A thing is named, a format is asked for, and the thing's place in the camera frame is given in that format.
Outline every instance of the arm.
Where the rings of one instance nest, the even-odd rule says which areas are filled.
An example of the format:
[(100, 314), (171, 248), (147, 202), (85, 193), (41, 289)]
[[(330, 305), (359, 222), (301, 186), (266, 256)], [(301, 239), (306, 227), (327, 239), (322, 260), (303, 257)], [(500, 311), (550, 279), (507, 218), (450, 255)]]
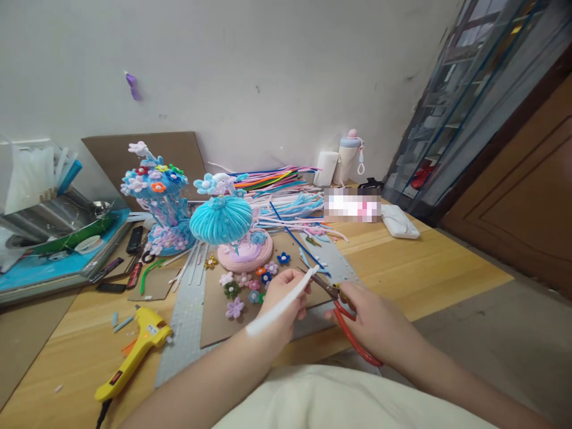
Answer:
[[(390, 301), (352, 283), (342, 283), (341, 288), (357, 308), (355, 322), (346, 318), (356, 339), (419, 390), (458, 405), (499, 428), (551, 427), (537, 413), (433, 347)], [(331, 311), (325, 316), (337, 322)]]
[[(302, 276), (291, 269), (279, 273), (268, 288), (259, 316), (279, 302)], [(214, 426), (266, 377), (292, 337), (294, 320), (306, 316), (306, 293), (309, 288), (262, 334), (249, 337), (242, 329), (185, 368), (142, 402), (122, 428)]]

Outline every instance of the pink base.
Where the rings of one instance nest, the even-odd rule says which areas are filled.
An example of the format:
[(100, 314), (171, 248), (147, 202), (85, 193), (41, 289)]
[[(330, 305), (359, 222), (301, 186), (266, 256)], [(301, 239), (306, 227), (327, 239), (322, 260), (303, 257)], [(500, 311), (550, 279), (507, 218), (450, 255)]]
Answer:
[(220, 245), (217, 250), (220, 264), (228, 271), (234, 273), (251, 272), (258, 267), (264, 266), (272, 256), (274, 243), (270, 235), (266, 231), (263, 232), (266, 235), (266, 240), (260, 250), (258, 250), (254, 244), (241, 242), (238, 245), (237, 255), (236, 250), (232, 246), (227, 244)]

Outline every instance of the cardboard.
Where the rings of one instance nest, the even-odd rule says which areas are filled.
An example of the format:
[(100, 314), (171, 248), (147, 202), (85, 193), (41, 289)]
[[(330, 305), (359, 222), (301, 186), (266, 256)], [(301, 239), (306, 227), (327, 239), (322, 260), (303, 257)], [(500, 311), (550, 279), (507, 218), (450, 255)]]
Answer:
[[(128, 152), (128, 149), (129, 143), (140, 140), (145, 142), (153, 155), (161, 155), (167, 165), (173, 164), (184, 171), (189, 185), (181, 191), (181, 197), (200, 201), (210, 197), (197, 194), (197, 189), (192, 185), (193, 180), (202, 179), (205, 174), (203, 158), (193, 131), (96, 136), (83, 138), (82, 142), (119, 191), (125, 172), (139, 167), (141, 158)], [(132, 211), (142, 211), (135, 198), (126, 197), (121, 192), (120, 195)]]
[(0, 314), (0, 410), (18, 387), (78, 290), (12, 307)]
[[(274, 251), (272, 253), (272, 260), (274, 262), (278, 263), (276, 256), (281, 254), (283, 251), (291, 256), (289, 264), (278, 265), (278, 273), (288, 268), (297, 269), (298, 267), (301, 267), (306, 269), (306, 265), (300, 260), (299, 246), (294, 242), (294, 240), (292, 240), (288, 233), (279, 232), (277, 234), (273, 234), (271, 237), (274, 242)], [(309, 250), (312, 251), (312, 245), (308, 244), (306, 248), (308, 247), (310, 247)], [(223, 287), (220, 285), (219, 280), (220, 277), (227, 272), (228, 271), (220, 263), (215, 265), (214, 269), (206, 270), (203, 323), (201, 324), (201, 348), (210, 346), (211, 344), (217, 343), (234, 335), (239, 330), (248, 325), (251, 321), (253, 321), (258, 314), (258, 311), (260, 310), (260, 304), (253, 304), (248, 299), (250, 289), (242, 288), (238, 295), (245, 304), (241, 316), (237, 320), (228, 319), (225, 316), (226, 304), (231, 302), (231, 300), (226, 298)], [(253, 279), (260, 280), (260, 276), (257, 276), (254, 272), (250, 272), (249, 274), (252, 275)], [(326, 279), (326, 277), (322, 275), (320, 275), (320, 277), (322, 279)], [(265, 292), (264, 285), (260, 286), (259, 292)], [(308, 295), (308, 304), (306, 307), (314, 307), (330, 299), (331, 298), (325, 290), (317, 285), (313, 285), (312, 293)]]
[(145, 279), (145, 292), (143, 295), (139, 292), (141, 288), (141, 281), (143, 280), (143, 273), (149, 266), (143, 266), (141, 273), (139, 274), (139, 279), (137, 280), (137, 286), (129, 293), (128, 301), (157, 301), (164, 300), (171, 286), (169, 280), (177, 277), (179, 273), (179, 268), (174, 269), (158, 269), (153, 268), (147, 274)]

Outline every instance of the cylindrical container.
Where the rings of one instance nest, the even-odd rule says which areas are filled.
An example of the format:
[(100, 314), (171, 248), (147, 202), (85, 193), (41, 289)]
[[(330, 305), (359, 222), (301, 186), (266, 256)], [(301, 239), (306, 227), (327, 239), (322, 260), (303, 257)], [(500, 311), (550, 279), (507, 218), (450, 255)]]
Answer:
[(358, 138), (358, 132), (354, 129), (350, 130), (347, 137), (340, 140), (340, 162), (335, 168), (333, 179), (336, 185), (343, 185), (347, 182), (361, 145), (362, 140)]
[(318, 158), (318, 170), (314, 174), (314, 185), (330, 186), (334, 176), (335, 166), (338, 163), (338, 152), (321, 151)]

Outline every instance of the scissors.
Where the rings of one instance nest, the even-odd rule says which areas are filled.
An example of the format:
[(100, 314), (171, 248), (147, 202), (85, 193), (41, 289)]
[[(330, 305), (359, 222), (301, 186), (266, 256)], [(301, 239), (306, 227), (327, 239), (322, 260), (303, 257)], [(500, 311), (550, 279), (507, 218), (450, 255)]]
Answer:
[[(300, 271), (302, 271), (304, 274), (307, 272), (307, 270), (304, 270), (303, 268), (298, 267), (298, 269)], [(332, 301), (334, 302), (334, 305), (335, 305), (335, 309), (334, 309), (335, 317), (338, 319), (338, 323), (340, 324), (341, 329), (344, 331), (344, 334), (346, 335), (347, 339), (352, 344), (353, 348), (356, 349), (356, 352), (366, 362), (370, 363), (371, 365), (374, 365), (377, 367), (383, 366), (383, 363), (381, 363), (376, 358), (374, 358), (372, 355), (370, 355), (358, 343), (358, 341), (356, 340), (356, 337), (354, 337), (352, 332), (350, 331), (350, 328), (347, 327), (346, 321), (344, 320), (344, 316), (353, 320), (353, 321), (355, 321), (356, 318), (341, 305), (341, 303), (338, 299), (340, 296), (340, 290), (333, 287), (332, 285), (329, 285), (328, 283), (326, 283), (324, 280), (320, 279), (320, 277), (318, 277), (315, 274), (312, 276), (312, 280), (315, 281), (322, 289), (324, 289), (326, 291), (326, 293), (332, 298)]]

